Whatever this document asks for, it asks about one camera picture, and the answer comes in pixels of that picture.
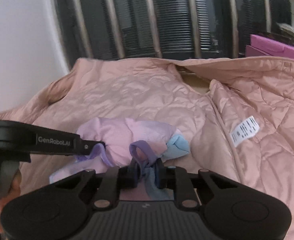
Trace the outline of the pink blue purple garment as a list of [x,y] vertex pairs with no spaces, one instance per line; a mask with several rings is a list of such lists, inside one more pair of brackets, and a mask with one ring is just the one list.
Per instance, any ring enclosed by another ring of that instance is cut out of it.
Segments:
[[77,156],[75,161],[50,175],[50,183],[67,178],[87,169],[97,173],[110,167],[124,167],[135,160],[142,173],[135,189],[124,190],[123,200],[172,200],[171,190],[158,189],[155,185],[157,158],[165,162],[188,155],[190,146],[181,131],[163,122],[136,121],[130,118],[93,118],[82,124],[77,132],[84,140],[102,141],[90,155]]

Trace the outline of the pink quilted jacket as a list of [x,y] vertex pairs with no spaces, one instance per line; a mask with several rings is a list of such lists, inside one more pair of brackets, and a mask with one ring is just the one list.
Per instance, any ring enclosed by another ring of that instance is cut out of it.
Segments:
[[177,127],[191,152],[168,165],[206,168],[280,199],[294,239],[294,60],[82,58],[25,105],[0,112],[71,133],[95,117]]

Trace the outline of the steel window railing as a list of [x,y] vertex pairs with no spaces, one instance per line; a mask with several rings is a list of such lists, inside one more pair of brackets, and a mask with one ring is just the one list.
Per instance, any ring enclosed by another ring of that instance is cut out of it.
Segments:
[[290,0],[52,0],[63,55],[244,57],[250,36],[291,24]]

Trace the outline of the magenta flat box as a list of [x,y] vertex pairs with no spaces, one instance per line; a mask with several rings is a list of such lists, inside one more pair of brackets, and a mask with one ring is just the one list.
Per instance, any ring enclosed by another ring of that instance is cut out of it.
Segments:
[[251,35],[250,45],[245,48],[245,56],[275,56],[294,59],[294,46],[267,37]]

